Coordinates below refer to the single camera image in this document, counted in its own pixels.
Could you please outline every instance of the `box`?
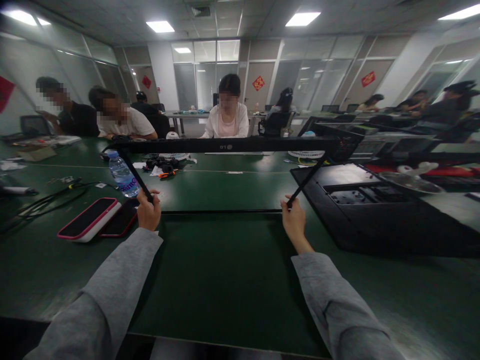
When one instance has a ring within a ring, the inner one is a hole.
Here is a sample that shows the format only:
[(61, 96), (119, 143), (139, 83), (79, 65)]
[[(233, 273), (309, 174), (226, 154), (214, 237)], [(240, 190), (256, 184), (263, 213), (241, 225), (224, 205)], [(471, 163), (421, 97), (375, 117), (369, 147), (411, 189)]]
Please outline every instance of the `box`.
[(25, 161), (37, 162), (43, 159), (51, 158), (57, 153), (50, 146), (27, 146), (19, 150), (18, 156)]

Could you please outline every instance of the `pink top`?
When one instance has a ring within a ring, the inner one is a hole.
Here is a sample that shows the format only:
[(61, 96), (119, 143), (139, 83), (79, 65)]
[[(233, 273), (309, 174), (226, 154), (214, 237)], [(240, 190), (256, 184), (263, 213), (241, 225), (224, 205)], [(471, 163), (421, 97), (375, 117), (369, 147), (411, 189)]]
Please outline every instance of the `pink top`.
[(227, 136), (235, 136), (235, 124), (237, 122), (237, 116), (230, 123), (225, 123), (222, 119), (222, 112), (218, 112), (218, 135), (223, 138)]

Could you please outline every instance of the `green table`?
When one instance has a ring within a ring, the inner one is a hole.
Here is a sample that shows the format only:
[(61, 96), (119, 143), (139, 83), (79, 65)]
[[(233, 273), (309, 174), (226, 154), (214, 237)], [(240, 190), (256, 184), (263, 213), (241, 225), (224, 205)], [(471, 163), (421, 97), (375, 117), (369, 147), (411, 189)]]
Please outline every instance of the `green table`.
[[(84, 139), (55, 157), (10, 171), (5, 181), (33, 186), (40, 195), (3, 201), (2, 218), (65, 186), (48, 183), (52, 178), (113, 183), (98, 157), (106, 144)], [(142, 175), (149, 187), (162, 191), (164, 210), (272, 209), (297, 186), (289, 174), (296, 165), (281, 161), (285, 153), (193, 157), (198, 164), (174, 178)], [(111, 188), (92, 187), (65, 209), (2, 237), (0, 316), (49, 322), (75, 299), (122, 239), (95, 237), (83, 244), (56, 234), (100, 197), (122, 199)], [(331, 257), (407, 358), (480, 358), (480, 261), (341, 251), (303, 195), (299, 198), (313, 248)], [(164, 215), (159, 231), (165, 242), (129, 332), (329, 357), (303, 299), (280, 214)]]

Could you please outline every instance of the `red decoration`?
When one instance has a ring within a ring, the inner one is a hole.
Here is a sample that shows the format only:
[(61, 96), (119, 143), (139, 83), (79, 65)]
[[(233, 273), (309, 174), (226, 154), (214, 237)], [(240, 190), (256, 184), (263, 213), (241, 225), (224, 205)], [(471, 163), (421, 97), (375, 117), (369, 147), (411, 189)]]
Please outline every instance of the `red decoration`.
[(253, 87), (255, 90), (260, 90), (265, 85), (265, 81), (262, 79), (261, 76), (258, 76), (256, 80), (253, 82)]
[(148, 78), (147, 75), (143, 77), (143, 80), (141, 81), (141, 83), (145, 85), (147, 89), (150, 89), (150, 85), (152, 85), (152, 81)]
[(372, 71), (367, 76), (361, 78), (361, 85), (366, 87), (375, 81), (375, 72)]
[(15, 84), (0, 76), (0, 114), (9, 102), (10, 95), (14, 92)]

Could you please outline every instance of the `black hair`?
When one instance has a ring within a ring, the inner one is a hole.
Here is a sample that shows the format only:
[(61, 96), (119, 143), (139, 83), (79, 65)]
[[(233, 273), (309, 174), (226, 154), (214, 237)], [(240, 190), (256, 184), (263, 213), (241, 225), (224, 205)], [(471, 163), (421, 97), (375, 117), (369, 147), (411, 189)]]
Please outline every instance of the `black hair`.
[(365, 105), (370, 106), (374, 101), (382, 101), (385, 97), (382, 94), (375, 94), (370, 96), (370, 98), (364, 102)]
[(60, 93), (64, 91), (64, 85), (61, 82), (58, 82), (57, 79), (50, 76), (40, 76), (36, 80), (36, 88), (42, 94), (46, 94), (47, 92)]
[(427, 93), (428, 93), (427, 90), (418, 90), (412, 96), (414, 97), (414, 96), (417, 96), (417, 95), (420, 95), (420, 94), (425, 94), (426, 95)]
[(113, 92), (101, 86), (94, 86), (88, 92), (88, 100), (98, 112), (102, 113), (105, 113), (104, 99), (115, 99), (116, 97), (117, 95)]
[(290, 105), (292, 105), (292, 100), (294, 99), (294, 91), (291, 87), (283, 89), (280, 93), (280, 98), (276, 102), (275, 106), (281, 107), (281, 111), (287, 113), (290, 111)]
[(218, 86), (219, 93), (230, 93), (240, 96), (240, 78), (237, 74), (228, 74), (221, 78)]
[(459, 111), (465, 111), (472, 104), (472, 98), (480, 94), (480, 91), (474, 90), (475, 86), (477, 86), (477, 84), (474, 80), (468, 80), (447, 86), (443, 91), (449, 91), (461, 95), (456, 100), (456, 109)]
[(140, 101), (140, 100), (142, 100), (142, 101), (145, 100), (146, 101), (147, 100), (147, 94), (145, 94), (143, 91), (137, 91), (136, 92), (136, 99), (138, 101)]

